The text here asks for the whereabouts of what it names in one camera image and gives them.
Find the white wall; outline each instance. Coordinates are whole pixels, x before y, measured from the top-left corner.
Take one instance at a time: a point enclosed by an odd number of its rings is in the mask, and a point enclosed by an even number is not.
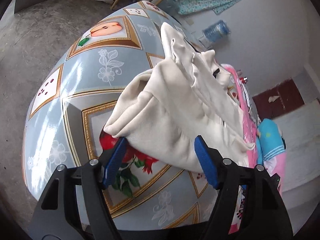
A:
[[[287,145],[282,199],[293,232],[307,221],[320,200],[320,104],[317,100],[276,118]]]
[[[317,78],[313,78],[320,92],[320,16],[310,0],[301,0],[308,22],[309,52],[308,65],[313,69]]]
[[[299,75],[292,78],[305,104],[320,98],[320,90],[304,69]]]
[[[308,22],[301,0],[241,0],[220,15],[208,10],[188,18],[194,24],[182,24],[196,38],[220,19],[227,23],[232,33],[214,47],[216,57],[243,70],[252,95],[296,76],[308,61]]]

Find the green leaf print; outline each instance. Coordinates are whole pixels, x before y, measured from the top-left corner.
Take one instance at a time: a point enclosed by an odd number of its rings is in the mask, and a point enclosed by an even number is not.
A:
[[[131,184],[134,186],[134,187],[140,187],[140,183],[139,183],[139,180],[136,176],[134,176],[133,174],[131,174],[131,177],[130,177],[130,182]]]
[[[82,39],[82,40],[79,42],[78,46],[81,46],[81,47],[82,47],[88,40],[89,40],[89,38],[84,38],[84,39]]]
[[[134,165],[136,165],[137,168],[141,168],[144,166],[144,161],[138,160],[134,162]]]
[[[121,180],[120,180],[120,173],[116,174],[116,181],[114,182],[114,184],[112,184],[112,187],[115,190],[119,190],[120,189],[120,184],[121,184]]]
[[[126,196],[133,197],[132,190],[131,190],[129,182],[127,180],[124,183],[122,183],[121,191]]]
[[[122,170],[122,171],[120,172],[120,176],[121,176],[125,181],[129,180],[130,177],[131,177],[131,175],[132,175],[132,173],[131,173],[131,171],[130,171],[130,168],[126,168],[126,169],[124,169],[124,170]]]

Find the white fabric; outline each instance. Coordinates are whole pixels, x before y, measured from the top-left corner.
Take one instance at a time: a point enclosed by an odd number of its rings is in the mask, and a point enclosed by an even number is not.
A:
[[[164,163],[202,172],[194,139],[239,165],[248,166],[243,140],[243,112],[212,76],[214,51],[196,53],[183,36],[164,23],[165,59],[137,75],[120,95],[104,126],[113,137],[124,136],[137,150]],[[220,117],[228,124],[220,124]]]
[[[225,92],[228,92],[231,73],[226,71],[222,66],[219,66],[220,72],[217,74],[217,81],[222,86]]]

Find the metal screw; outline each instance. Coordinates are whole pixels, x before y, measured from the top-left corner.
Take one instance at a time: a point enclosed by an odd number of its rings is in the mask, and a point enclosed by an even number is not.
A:
[[[58,167],[57,167],[57,170],[58,171],[63,171],[64,170],[64,165],[63,164],[60,164]]]
[[[98,159],[92,159],[89,161],[90,165],[94,166],[94,165],[97,165],[98,164]]]
[[[264,170],[264,167],[262,165],[260,165],[260,164],[258,164],[256,166],[256,168],[257,168],[258,171],[263,171]]]
[[[230,165],[232,163],[232,161],[230,159],[228,159],[228,158],[223,159],[222,162],[225,165]]]

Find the pink fabric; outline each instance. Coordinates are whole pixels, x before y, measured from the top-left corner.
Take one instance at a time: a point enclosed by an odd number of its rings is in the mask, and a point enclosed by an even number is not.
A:
[[[264,161],[263,165],[265,166],[266,170],[268,171],[269,175],[272,176],[273,174],[277,173],[280,176],[280,181],[278,185],[278,192],[282,194],[282,183],[284,180],[285,174],[285,161],[286,161],[287,153],[281,153],[279,155],[274,156],[269,161]]]
[[[240,86],[240,80],[239,77],[236,73],[236,70],[233,68],[233,66],[229,64],[221,64],[225,70],[229,71],[231,75],[233,76],[236,84],[236,89],[239,97],[239,102],[240,102],[240,108],[244,112],[244,117],[243,117],[243,132],[244,132],[244,141],[245,142],[250,142],[250,143],[255,143],[256,142],[256,132],[257,132],[257,127],[255,123],[251,120],[249,116],[249,109],[247,102],[245,101],[246,99],[243,98],[243,93],[242,93],[242,87]],[[258,152],[257,148],[254,147],[253,150],[248,150],[247,151],[248,155],[248,160],[249,160],[249,167],[253,168],[257,164],[257,159],[258,159]],[[244,196],[242,195],[242,190],[240,191],[238,195],[238,200],[243,200],[244,201]],[[243,208],[241,207],[236,207],[233,220],[231,223],[231,227],[229,230],[229,234],[234,233],[239,230],[240,223],[241,223],[241,216],[242,216],[242,211]]]
[[[249,116],[249,109],[247,106],[247,103],[245,102],[245,99],[243,98],[242,88],[240,86],[239,77],[236,73],[236,70],[233,68],[233,66],[229,64],[221,64],[225,70],[229,71],[236,82],[236,88],[239,96],[240,101],[240,108],[244,112],[244,118],[243,118],[243,132],[244,132],[244,141],[249,143],[255,143],[256,142],[256,131],[257,127],[255,123],[251,120]],[[257,164],[258,159],[258,152],[257,148],[254,147],[253,150],[247,151],[248,159],[249,159],[249,167],[253,168]]]

